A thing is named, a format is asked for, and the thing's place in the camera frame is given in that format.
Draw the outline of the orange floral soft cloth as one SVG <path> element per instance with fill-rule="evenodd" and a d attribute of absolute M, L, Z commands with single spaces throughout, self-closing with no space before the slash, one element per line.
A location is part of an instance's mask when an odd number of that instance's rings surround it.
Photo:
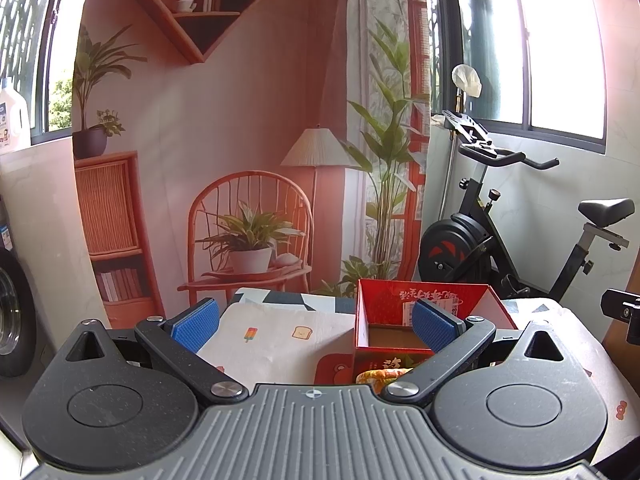
<path fill-rule="evenodd" d="M 411 368 L 380 368 L 379 370 L 366 370 L 357 375 L 357 385 L 368 385 L 374 393 L 380 394 L 383 389 L 396 382 L 398 378 L 411 372 Z"/>

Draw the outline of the printed living room backdrop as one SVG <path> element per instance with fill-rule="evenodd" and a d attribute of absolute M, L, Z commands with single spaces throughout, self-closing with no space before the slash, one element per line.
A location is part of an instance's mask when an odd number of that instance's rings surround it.
<path fill-rule="evenodd" d="M 76 182 L 112 326 L 411 278 L 429 42 L 427 0 L 86 0 Z"/>

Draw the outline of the red strawberry cardboard box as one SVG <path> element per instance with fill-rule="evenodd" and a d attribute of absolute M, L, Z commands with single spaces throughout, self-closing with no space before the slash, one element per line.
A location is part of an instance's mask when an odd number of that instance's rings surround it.
<path fill-rule="evenodd" d="M 358 282 L 352 374 L 411 368 L 465 331 L 469 316 L 500 330 L 516 324 L 488 285 L 406 281 Z"/>

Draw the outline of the patterned white tablecloth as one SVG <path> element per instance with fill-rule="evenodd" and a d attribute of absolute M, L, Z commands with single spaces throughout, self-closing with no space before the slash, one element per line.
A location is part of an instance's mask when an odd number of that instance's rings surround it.
<path fill-rule="evenodd" d="M 571 310 L 549 299 L 500 301 L 484 285 L 366 281 L 357 299 L 241 288 L 217 321 L 206 321 L 195 352 L 247 389 L 258 382 L 348 385 L 368 370 L 410 368 L 431 356 L 411 327 L 419 299 L 457 318 L 484 316 L 499 330 L 547 325 L 608 410 L 594 458 L 603 460 L 638 437 L 638 394 Z"/>

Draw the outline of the washing machine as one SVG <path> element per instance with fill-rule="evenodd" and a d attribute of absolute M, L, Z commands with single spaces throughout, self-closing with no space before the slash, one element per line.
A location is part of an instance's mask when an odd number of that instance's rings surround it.
<path fill-rule="evenodd" d="M 32 289 L 15 255 L 6 204 L 1 201 L 1 348 L 3 378 L 25 375 L 32 366 L 37 343 L 37 315 Z"/>

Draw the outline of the white bag on pole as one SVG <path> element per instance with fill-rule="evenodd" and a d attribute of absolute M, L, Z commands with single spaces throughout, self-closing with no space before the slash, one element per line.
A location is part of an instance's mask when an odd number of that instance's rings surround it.
<path fill-rule="evenodd" d="M 458 90 L 477 99 L 482 94 L 483 85 L 475 68 L 468 64 L 458 64 L 451 71 L 451 79 Z"/>

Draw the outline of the white plastic jug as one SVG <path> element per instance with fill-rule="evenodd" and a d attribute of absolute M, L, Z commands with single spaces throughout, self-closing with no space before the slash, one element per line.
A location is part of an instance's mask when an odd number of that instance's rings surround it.
<path fill-rule="evenodd" d="M 32 145 L 26 100 L 15 90 L 13 79 L 1 79 L 0 154 L 12 153 Z"/>

